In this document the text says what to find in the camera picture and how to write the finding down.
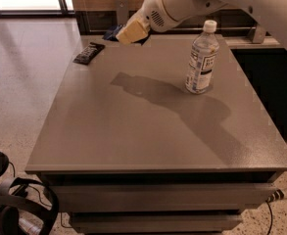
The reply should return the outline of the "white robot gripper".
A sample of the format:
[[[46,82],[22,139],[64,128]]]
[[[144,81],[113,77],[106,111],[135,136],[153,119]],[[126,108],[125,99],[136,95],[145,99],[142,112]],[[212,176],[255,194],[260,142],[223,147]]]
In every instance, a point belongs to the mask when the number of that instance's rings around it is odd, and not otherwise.
[[[141,11],[137,11],[116,35],[117,40],[128,45],[146,38],[150,28],[166,32],[178,25],[167,12],[164,0],[144,0]]]

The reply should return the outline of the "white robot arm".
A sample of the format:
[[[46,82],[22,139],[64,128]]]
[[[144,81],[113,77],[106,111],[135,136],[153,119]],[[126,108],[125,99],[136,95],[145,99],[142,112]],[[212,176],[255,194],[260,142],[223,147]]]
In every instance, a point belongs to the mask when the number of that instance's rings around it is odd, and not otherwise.
[[[287,0],[144,0],[117,34],[122,44],[166,32],[189,18],[214,13],[226,5],[243,10],[287,50]]]

